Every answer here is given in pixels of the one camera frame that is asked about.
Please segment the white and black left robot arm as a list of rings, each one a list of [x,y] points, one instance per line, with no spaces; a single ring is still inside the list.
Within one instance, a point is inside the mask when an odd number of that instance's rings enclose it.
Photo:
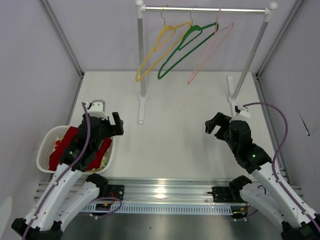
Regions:
[[[92,201],[122,201],[109,195],[109,181],[90,174],[82,187],[67,198],[71,188],[87,170],[107,138],[124,134],[123,121],[118,112],[108,117],[91,116],[88,112],[78,127],[78,133],[65,148],[55,174],[33,209],[23,218],[16,218],[11,228],[23,240],[59,240],[69,223]]]

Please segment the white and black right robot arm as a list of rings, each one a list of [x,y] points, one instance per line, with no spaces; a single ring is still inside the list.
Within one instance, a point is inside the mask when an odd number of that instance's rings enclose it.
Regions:
[[[205,122],[205,132],[211,134],[217,126],[220,128],[215,137],[227,143],[237,163],[265,189],[262,191],[241,175],[229,183],[229,198],[256,208],[281,231],[284,240],[318,240],[319,213],[298,196],[269,155],[253,142],[248,123],[218,112]]]

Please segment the yellow hanger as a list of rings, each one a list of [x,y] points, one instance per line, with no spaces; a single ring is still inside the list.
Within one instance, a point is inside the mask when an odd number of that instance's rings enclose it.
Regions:
[[[148,53],[147,57],[143,60],[143,62],[140,64],[137,72],[136,72],[136,76],[135,76],[135,81],[136,82],[140,82],[151,70],[154,69],[154,67],[179,43],[179,41],[182,40],[182,38],[185,36],[185,34],[187,33],[187,31],[191,28],[192,26],[192,22],[191,21],[185,21],[183,23],[180,23],[178,25],[168,25],[166,24],[166,19],[163,17],[163,11],[165,10],[165,8],[168,7],[168,5],[165,5],[162,9],[161,9],[161,13],[160,16],[163,19],[163,28],[160,31],[156,42],[153,46],[153,48],[150,50],[150,52]],[[150,59],[150,57],[156,53],[158,50],[160,50],[177,32],[178,29],[183,28],[187,26],[186,31],[178,38],[178,40],[171,46],[169,47],[164,54],[158,59],[156,60],[147,70],[144,70],[145,64],[148,62],[148,60]]]

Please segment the white metal clothes rack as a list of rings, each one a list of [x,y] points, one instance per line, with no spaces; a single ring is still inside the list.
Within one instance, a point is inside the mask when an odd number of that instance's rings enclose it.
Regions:
[[[148,94],[146,90],[146,82],[145,82],[145,76],[169,53],[169,51],[172,50],[173,47],[175,47],[177,44],[183,43],[186,38],[191,34],[191,32],[194,31],[200,31],[202,32],[204,27],[200,27],[198,25],[193,25],[193,20],[183,22],[179,25],[172,26],[165,24],[163,29],[160,31],[158,38],[156,40],[155,45],[150,50],[149,54],[145,56],[144,53],[144,34],[143,34],[143,13],[144,12],[188,12],[188,13],[225,13],[225,14],[261,14],[264,15],[263,23],[260,27],[260,30],[258,32],[258,35],[255,39],[255,42],[253,44],[253,47],[250,51],[249,57],[245,63],[245,66],[242,70],[242,73],[240,75],[240,78],[237,82],[237,85],[234,86],[233,78],[231,76],[227,77],[227,86],[228,86],[228,103],[230,105],[231,114],[234,117],[236,115],[235,107],[238,105],[238,95],[240,93],[240,90],[243,86],[243,83],[245,81],[245,78],[249,72],[249,68],[253,62],[253,59],[256,55],[256,52],[258,50],[258,47],[261,43],[261,40],[264,36],[264,33],[267,29],[267,26],[269,22],[271,21],[271,18],[275,12],[275,10],[278,8],[278,4],[276,2],[271,2],[269,4],[269,7],[262,8],[262,9],[245,9],[245,8],[201,8],[201,7],[169,7],[169,6],[146,6],[142,0],[137,0],[135,2],[135,8],[136,8],[136,15],[137,15],[137,34],[138,34],[138,50],[139,50],[139,63],[140,66],[136,72],[135,80],[140,83],[140,95],[139,95],[139,112],[138,112],[138,120],[137,123],[139,125],[142,125],[145,123],[145,113],[146,113],[146,104],[148,100]],[[172,31],[173,34],[176,33],[177,29],[189,26],[189,29],[185,32],[184,35],[182,35],[176,43],[172,45],[164,54],[161,56],[150,68],[145,70],[145,64],[149,60],[149,58],[152,56],[153,53],[158,51],[162,44],[160,43],[163,36],[167,33]]]

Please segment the white plastic laundry basket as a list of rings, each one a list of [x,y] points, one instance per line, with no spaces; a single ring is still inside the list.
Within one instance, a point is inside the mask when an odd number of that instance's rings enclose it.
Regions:
[[[56,151],[56,148],[63,140],[69,128],[71,128],[71,126],[57,126],[52,128],[45,135],[36,158],[36,165],[40,171],[50,174],[53,174],[56,171],[56,167],[54,169],[50,168],[50,156]],[[110,139],[110,146],[101,158],[100,167],[87,170],[84,173],[85,175],[89,175],[91,173],[97,173],[101,175],[111,166],[117,142],[115,137],[111,137]]]

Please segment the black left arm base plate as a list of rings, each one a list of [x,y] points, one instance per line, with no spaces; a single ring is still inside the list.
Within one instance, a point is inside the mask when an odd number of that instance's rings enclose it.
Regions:
[[[121,201],[124,198],[125,186],[119,184],[109,184],[107,190],[107,197],[117,198]]]

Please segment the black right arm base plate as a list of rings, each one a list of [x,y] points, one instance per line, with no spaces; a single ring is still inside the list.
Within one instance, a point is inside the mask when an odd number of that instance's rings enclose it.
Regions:
[[[229,187],[213,186],[208,195],[212,196],[214,203],[237,203],[238,200],[232,196]]]

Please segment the aluminium mounting rail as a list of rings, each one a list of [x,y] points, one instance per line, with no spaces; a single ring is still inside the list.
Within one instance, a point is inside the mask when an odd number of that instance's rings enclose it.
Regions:
[[[227,181],[128,180],[110,179],[110,185],[123,185],[125,201],[203,203],[211,200],[212,187],[227,187]]]

